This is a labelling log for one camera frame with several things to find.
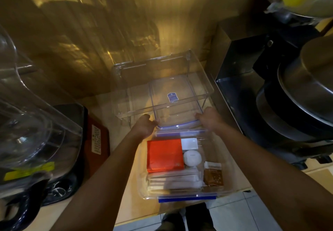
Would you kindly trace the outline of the person's left hand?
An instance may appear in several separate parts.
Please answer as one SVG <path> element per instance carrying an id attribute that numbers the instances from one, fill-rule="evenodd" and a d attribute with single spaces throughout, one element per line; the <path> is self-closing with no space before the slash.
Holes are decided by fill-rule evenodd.
<path id="1" fill-rule="evenodd" d="M 153 132 L 147 132 L 145 130 L 145 128 L 144 128 L 144 115 L 140 116 L 140 118 L 136 121 L 135 125 L 131 129 L 131 132 L 133 132 L 135 137 L 138 138 L 140 141 L 143 141 L 144 139 L 146 139 L 147 137 L 149 137 L 153 133 Z"/>

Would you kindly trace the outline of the person's right hand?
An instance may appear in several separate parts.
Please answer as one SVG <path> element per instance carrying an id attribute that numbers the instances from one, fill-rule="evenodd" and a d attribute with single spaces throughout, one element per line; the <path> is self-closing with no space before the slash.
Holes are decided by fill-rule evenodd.
<path id="1" fill-rule="evenodd" d="M 214 107 L 212 107 L 212 126 L 205 128 L 211 132 L 219 134 L 220 132 L 222 132 L 222 130 L 226 129 L 227 126 L 228 125 L 222 120 L 219 112 Z"/>

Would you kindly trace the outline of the clear lid with blue seal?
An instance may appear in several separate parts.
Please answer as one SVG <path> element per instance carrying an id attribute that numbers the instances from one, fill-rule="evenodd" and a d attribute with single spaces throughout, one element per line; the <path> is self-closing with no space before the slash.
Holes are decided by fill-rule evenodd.
<path id="1" fill-rule="evenodd" d="M 200 127 L 196 113 L 202 113 L 186 76 L 178 75 L 149 83 L 153 112 L 162 131 Z"/>

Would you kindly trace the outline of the person's left forearm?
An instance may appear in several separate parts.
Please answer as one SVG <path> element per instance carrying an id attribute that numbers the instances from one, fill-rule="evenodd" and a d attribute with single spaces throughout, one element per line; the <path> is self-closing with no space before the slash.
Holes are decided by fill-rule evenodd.
<path id="1" fill-rule="evenodd" d="M 131 130 L 73 196 L 50 231 L 113 231 L 135 153 L 144 138 Z"/>

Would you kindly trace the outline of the person's right forearm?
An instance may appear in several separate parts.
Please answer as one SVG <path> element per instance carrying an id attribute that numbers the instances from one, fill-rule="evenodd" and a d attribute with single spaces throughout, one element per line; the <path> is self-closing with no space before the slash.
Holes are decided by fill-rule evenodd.
<path id="1" fill-rule="evenodd" d="M 333 194 L 230 126 L 214 132 L 283 231 L 333 231 Z"/>

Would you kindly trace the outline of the white charger plug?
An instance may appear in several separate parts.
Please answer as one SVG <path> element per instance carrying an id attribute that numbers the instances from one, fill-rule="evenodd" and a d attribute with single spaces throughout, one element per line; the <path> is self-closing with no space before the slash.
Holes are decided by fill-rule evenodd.
<path id="1" fill-rule="evenodd" d="M 181 138 L 181 148 L 183 152 L 189 150 L 198 150 L 197 138 Z"/>

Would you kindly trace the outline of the orange flat box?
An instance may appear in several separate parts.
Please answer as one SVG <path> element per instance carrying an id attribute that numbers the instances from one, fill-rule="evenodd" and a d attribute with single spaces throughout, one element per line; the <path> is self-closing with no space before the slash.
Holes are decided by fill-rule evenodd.
<path id="1" fill-rule="evenodd" d="M 147 172 L 184 170 L 181 139 L 147 141 Z"/>

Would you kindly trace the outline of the clear acrylic shelf riser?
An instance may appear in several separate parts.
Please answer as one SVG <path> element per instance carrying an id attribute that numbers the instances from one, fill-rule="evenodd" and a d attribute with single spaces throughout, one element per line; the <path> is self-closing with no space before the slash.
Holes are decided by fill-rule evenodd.
<path id="1" fill-rule="evenodd" d="M 149 88 L 149 83 L 153 80 L 186 76 L 194 91 L 193 99 L 198 101 L 202 111 L 214 92 L 202 64 L 191 50 L 141 62 L 116 64 L 112 74 L 116 83 L 112 92 L 114 115 L 130 127 L 144 114 L 155 119 Z"/>

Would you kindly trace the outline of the clear plastic storage container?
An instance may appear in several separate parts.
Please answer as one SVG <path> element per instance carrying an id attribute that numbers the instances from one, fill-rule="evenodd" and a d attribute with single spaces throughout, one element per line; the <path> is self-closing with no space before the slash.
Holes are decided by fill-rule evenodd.
<path id="1" fill-rule="evenodd" d="M 144 199 L 158 199 L 159 203 L 210 200 L 218 196 L 228 195 L 234 191 L 233 164 L 230 153 L 223 145 L 222 140 L 204 128 L 162 131 L 156 130 L 150 140 L 169 140 L 181 138 L 197 138 L 198 152 L 202 156 L 202 162 L 196 166 L 204 176 L 203 164 L 205 161 L 222 164 L 223 187 L 205 186 L 200 189 L 148 191 L 146 184 L 147 172 L 147 140 L 139 146 L 140 161 L 137 169 L 138 193 Z"/>

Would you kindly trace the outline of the white round case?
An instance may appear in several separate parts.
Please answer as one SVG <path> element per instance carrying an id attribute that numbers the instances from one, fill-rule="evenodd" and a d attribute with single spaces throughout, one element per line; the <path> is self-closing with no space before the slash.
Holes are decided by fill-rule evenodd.
<path id="1" fill-rule="evenodd" d="M 202 162 L 202 156 L 197 150 L 188 150 L 183 153 L 183 161 L 186 166 L 195 167 Z"/>

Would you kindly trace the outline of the red-brown box with white label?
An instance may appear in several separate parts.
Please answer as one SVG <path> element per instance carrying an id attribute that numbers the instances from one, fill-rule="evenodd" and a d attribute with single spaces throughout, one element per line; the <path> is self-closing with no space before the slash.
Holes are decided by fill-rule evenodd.
<path id="1" fill-rule="evenodd" d="M 84 145 L 84 178 L 87 180 L 92 177 L 109 156 L 109 130 L 88 115 L 87 138 Z"/>

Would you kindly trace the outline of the brown and white packet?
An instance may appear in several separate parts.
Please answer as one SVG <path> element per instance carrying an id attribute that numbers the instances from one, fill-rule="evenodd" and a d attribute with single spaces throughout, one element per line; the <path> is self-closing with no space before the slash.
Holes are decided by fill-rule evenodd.
<path id="1" fill-rule="evenodd" d="M 203 181 L 207 186 L 223 187 L 223 170 L 221 163 L 205 161 Z"/>

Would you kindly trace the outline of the bundle of white wrapped sticks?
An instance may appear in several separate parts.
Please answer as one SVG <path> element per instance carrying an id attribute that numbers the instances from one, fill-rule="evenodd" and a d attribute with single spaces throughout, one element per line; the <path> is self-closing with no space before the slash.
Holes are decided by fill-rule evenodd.
<path id="1" fill-rule="evenodd" d="M 190 190 L 206 186 L 197 167 L 147 174 L 146 184 L 148 191 Z"/>

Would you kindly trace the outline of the stainless steel box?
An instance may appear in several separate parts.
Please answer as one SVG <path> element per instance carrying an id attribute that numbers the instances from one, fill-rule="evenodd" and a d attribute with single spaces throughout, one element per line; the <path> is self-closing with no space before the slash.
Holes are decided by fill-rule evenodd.
<path id="1" fill-rule="evenodd" d="M 240 132 L 242 128 L 228 101 L 228 93 L 235 94 L 235 91 L 223 90 L 220 80 L 228 83 L 232 77 L 252 72 L 253 64 L 264 49 L 266 36 L 282 26 L 264 13 L 234 16 L 217 23 L 205 72 L 214 88 L 211 99 L 216 109 L 227 124 Z"/>

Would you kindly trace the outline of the black cooking pot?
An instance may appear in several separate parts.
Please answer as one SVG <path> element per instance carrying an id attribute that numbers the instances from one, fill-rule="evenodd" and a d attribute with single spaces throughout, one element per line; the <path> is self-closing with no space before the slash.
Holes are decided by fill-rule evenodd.
<path id="1" fill-rule="evenodd" d="M 307 143 L 333 140 L 333 126 L 298 107 L 278 81 L 264 81 L 256 105 L 264 121 L 290 140 Z"/>

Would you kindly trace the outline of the black blender base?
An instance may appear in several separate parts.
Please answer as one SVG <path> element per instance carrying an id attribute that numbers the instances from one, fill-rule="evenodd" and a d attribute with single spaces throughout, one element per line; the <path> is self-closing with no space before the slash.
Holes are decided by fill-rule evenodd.
<path id="1" fill-rule="evenodd" d="M 44 192 L 42 207 L 59 203 L 72 197 L 80 188 L 84 178 L 84 145 L 88 131 L 88 110 L 77 104 L 62 104 L 55 109 L 81 127 L 80 136 L 65 132 L 63 144 L 51 158 L 55 169 Z"/>

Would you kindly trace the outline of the person's dark trousers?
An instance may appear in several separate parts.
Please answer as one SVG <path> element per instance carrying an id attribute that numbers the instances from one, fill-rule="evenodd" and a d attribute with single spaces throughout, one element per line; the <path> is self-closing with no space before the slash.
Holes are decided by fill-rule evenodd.
<path id="1" fill-rule="evenodd" d="M 216 231 L 205 202 L 165 213 L 155 231 L 186 231 L 181 210 L 185 210 L 188 231 Z"/>

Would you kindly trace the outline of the stainless steel pot lid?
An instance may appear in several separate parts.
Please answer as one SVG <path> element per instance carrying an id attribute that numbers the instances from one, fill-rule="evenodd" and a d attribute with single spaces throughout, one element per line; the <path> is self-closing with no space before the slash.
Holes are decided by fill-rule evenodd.
<path id="1" fill-rule="evenodd" d="M 301 110 L 333 127 L 333 34 L 308 41 L 280 77 L 283 90 Z"/>

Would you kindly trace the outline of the clear blender jar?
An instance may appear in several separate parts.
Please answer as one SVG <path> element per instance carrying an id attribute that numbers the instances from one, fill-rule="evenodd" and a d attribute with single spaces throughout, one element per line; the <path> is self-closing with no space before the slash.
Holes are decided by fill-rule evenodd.
<path id="1" fill-rule="evenodd" d="M 51 158 L 66 131 L 82 133 L 54 107 L 72 103 L 0 25 L 0 231 L 22 231 L 38 215 L 55 169 Z"/>

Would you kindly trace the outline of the steel bowl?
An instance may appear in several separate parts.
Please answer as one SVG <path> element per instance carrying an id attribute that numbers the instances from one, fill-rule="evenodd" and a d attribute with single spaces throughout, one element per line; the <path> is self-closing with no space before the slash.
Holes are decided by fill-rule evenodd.
<path id="1" fill-rule="evenodd" d="M 320 17 L 296 14 L 288 9 L 283 8 L 277 2 L 271 3 L 266 8 L 266 10 L 264 10 L 264 13 L 271 14 L 279 22 L 281 22 L 282 24 L 286 24 L 290 27 L 307 26 L 307 25 L 315 26 L 322 20 L 330 18 L 330 17 L 320 18 Z"/>

